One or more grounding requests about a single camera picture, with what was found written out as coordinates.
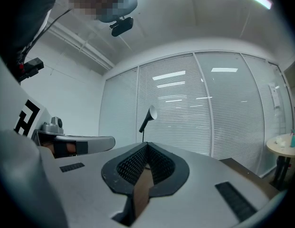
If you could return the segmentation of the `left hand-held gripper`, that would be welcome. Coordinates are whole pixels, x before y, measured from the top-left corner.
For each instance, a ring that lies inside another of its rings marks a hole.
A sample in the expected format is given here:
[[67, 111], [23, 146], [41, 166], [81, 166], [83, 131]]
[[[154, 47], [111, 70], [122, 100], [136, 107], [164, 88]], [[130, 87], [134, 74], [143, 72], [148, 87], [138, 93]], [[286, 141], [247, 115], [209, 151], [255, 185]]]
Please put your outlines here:
[[[22, 88], [17, 96], [17, 120], [14, 131], [33, 140], [37, 146], [40, 143], [38, 131], [44, 123], [50, 123], [52, 116], [42, 104], [29, 96]], [[112, 136], [56, 136], [55, 141], [71, 142], [76, 146], [77, 154], [92, 154], [105, 152], [115, 146]]]

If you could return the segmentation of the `white ceiling pipes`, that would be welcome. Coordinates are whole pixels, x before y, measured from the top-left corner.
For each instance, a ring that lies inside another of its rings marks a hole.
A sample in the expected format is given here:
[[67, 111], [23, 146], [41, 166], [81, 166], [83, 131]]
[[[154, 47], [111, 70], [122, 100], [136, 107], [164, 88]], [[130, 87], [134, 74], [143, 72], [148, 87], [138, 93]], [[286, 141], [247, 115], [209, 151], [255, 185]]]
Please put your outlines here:
[[48, 30], [59, 39], [63, 40], [67, 44], [71, 45], [79, 52], [85, 54], [87, 57], [91, 58], [99, 65], [101, 65], [106, 70], [111, 70], [115, 67], [114, 63], [111, 62], [107, 57], [105, 57], [101, 52], [91, 46], [87, 41], [80, 38], [71, 30], [67, 29], [65, 26], [58, 22], [55, 22]]

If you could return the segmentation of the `black waist pack device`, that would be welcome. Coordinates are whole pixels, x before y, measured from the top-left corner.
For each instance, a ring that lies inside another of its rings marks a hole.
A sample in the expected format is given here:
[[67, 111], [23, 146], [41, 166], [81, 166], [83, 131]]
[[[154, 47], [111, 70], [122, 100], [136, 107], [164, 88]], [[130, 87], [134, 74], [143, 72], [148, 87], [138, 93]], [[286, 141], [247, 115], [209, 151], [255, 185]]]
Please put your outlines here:
[[44, 63], [39, 58], [35, 58], [26, 63], [22, 63], [19, 65], [20, 73], [17, 77], [17, 81], [20, 83], [27, 78], [33, 77], [39, 72], [39, 70], [43, 68]]

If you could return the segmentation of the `black desk lamp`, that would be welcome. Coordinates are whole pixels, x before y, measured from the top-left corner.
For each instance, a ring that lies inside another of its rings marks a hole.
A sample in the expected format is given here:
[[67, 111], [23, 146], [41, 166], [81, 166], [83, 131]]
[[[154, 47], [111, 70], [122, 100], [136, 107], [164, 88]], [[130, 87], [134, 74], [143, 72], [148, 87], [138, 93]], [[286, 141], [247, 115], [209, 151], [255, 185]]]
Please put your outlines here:
[[145, 131], [145, 128], [146, 128], [148, 122], [152, 121], [152, 120], [156, 120], [157, 115], [158, 114], [157, 114], [157, 111], [156, 111], [155, 107], [153, 105], [151, 105], [149, 107], [149, 110], [148, 110], [148, 112], [146, 114], [146, 117], [145, 117], [145, 119], [144, 119], [144, 121], [143, 121], [143, 123], [142, 123], [142, 125], [141, 125], [141, 127], [139, 129], [139, 132], [142, 133], [142, 142], [144, 142], [144, 131]]

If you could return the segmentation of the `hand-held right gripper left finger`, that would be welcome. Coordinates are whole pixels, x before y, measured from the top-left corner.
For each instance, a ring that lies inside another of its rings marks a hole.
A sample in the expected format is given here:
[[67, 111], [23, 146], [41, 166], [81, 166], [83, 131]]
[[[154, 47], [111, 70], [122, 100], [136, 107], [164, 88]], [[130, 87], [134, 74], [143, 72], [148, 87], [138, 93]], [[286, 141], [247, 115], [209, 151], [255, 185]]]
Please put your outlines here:
[[68, 228], [121, 227], [111, 218], [123, 211], [127, 197], [108, 188], [101, 169], [108, 160], [136, 146], [59, 159], [46, 149], [46, 174], [59, 195]]

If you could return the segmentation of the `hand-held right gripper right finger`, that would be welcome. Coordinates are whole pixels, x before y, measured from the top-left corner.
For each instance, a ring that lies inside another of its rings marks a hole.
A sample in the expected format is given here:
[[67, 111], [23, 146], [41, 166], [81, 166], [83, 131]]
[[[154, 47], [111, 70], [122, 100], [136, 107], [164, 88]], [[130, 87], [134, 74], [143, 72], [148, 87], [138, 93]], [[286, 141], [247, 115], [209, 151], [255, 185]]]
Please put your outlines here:
[[256, 209], [269, 197], [254, 183], [229, 166], [209, 156], [160, 144], [182, 157], [190, 173], [186, 183], [172, 196], [149, 198], [152, 174], [144, 169], [135, 185], [135, 228], [230, 228], [239, 223], [216, 184], [231, 183]]

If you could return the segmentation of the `person's black shirt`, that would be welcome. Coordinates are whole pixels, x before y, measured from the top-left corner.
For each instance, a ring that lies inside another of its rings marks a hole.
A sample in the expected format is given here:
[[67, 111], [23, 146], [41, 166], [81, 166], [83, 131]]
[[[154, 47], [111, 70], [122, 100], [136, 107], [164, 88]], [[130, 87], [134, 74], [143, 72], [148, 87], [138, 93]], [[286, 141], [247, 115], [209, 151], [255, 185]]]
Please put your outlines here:
[[0, 0], [0, 57], [15, 63], [34, 39], [56, 0]]

